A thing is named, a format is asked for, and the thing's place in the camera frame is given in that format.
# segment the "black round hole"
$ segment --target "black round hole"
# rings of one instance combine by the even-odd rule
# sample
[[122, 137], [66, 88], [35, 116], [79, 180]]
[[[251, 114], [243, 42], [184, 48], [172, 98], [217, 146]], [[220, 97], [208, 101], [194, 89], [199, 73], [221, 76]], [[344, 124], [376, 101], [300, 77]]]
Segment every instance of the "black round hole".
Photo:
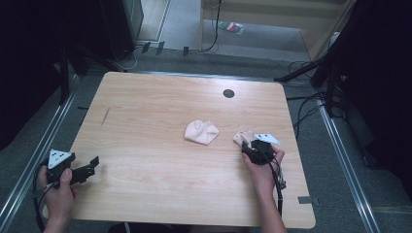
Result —
[[234, 96], [234, 92], [233, 92], [233, 90], [231, 90], [231, 89], [226, 89], [226, 90], [223, 92], [223, 95], [224, 95], [224, 97], [226, 97], [226, 98], [232, 98], [232, 97]]

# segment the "person's left hand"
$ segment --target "person's left hand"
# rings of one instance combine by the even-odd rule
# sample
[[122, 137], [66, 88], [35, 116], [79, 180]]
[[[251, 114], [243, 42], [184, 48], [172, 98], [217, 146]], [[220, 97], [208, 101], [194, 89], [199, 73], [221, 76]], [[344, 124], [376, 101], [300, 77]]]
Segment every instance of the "person's left hand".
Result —
[[[47, 167], [43, 166], [39, 174], [41, 186], [48, 184]], [[52, 187], [45, 195], [49, 211], [49, 220], [45, 232], [64, 232], [72, 219], [74, 198], [77, 190], [70, 186], [72, 170], [67, 168], [60, 177], [60, 187]]]

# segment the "gray carpet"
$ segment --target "gray carpet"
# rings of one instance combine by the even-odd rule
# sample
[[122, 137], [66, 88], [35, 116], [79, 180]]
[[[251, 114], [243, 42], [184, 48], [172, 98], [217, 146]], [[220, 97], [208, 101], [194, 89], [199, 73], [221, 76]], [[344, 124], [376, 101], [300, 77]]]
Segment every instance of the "gray carpet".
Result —
[[[129, 72], [167, 72], [203, 75], [223, 75], [248, 77], [247, 79], [272, 82], [273, 77], [282, 77], [288, 73], [289, 62], [269, 59], [242, 58], [216, 54], [194, 53], [182, 56], [180, 51], [164, 50], [155, 55], [155, 50], [141, 54], [136, 52], [137, 65]], [[132, 65], [130, 58], [125, 62]], [[63, 121], [51, 147], [69, 150], [80, 128], [85, 110], [107, 70], [98, 64], [90, 63], [88, 75], [74, 99], [71, 109]], [[288, 97], [309, 96], [314, 93], [308, 78], [285, 84]], [[4, 205], [8, 193], [14, 187], [22, 170], [30, 158], [42, 134], [51, 120], [59, 100], [57, 91], [45, 103], [41, 110], [30, 119], [17, 138], [6, 149], [0, 151], [0, 201]], [[297, 111], [302, 101], [289, 101], [291, 118], [296, 122]], [[316, 106], [309, 102], [303, 109], [306, 113]], [[399, 180], [385, 170], [370, 170], [361, 162], [360, 150], [352, 132], [344, 120], [336, 119], [339, 132], [367, 197], [375, 209], [382, 232], [410, 232], [412, 227], [411, 212], [406, 208], [411, 202], [401, 188]], [[321, 115], [316, 113], [301, 123], [298, 147], [303, 163], [310, 195], [318, 198], [320, 204], [314, 206], [317, 224], [310, 230], [289, 229], [290, 232], [364, 232], [363, 223], [351, 190], [346, 182], [335, 150], [326, 132]], [[74, 220], [70, 232], [107, 232], [114, 222]], [[35, 222], [31, 196], [28, 193], [10, 225], [8, 232], [38, 232]]]

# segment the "controller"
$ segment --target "controller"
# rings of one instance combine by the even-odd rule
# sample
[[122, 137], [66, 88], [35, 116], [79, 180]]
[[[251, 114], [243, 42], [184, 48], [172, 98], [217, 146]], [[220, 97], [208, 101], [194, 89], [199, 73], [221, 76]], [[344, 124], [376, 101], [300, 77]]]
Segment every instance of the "controller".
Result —
[[[47, 178], [49, 183], [60, 182], [61, 174], [63, 174], [66, 168], [71, 167], [71, 163], [76, 159], [76, 154], [73, 152], [63, 152], [59, 150], [51, 150], [49, 161]], [[90, 164], [80, 167], [78, 169], [72, 169], [72, 180], [70, 184], [84, 183], [87, 178], [95, 174], [94, 168], [99, 164], [99, 157], [96, 156], [90, 161]]]
[[243, 142], [242, 152], [246, 153], [251, 161], [257, 165], [264, 165], [267, 161], [272, 161], [274, 158], [273, 154], [275, 153], [270, 143], [260, 140], [251, 141], [250, 147], [246, 142]]

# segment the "wooden tabletop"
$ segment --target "wooden tabletop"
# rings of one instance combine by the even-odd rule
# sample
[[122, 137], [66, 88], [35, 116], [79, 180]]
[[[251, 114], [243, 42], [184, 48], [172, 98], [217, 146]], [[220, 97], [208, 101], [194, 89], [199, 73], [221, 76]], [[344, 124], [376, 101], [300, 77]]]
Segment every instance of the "wooden tabletop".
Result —
[[[224, 97], [226, 89], [234, 97]], [[196, 119], [220, 130], [208, 146], [184, 138]], [[125, 73], [105, 75], [71, 148], [72, 168], [100, 158], [96, 175], [77, 185], [74, 218], [259, 225], [250, 174], [233, 142], [239, 130], [281, 142], [283, 220], [312, 228], [312, 205], [298, 202], [309, 193], [280, 84]]]

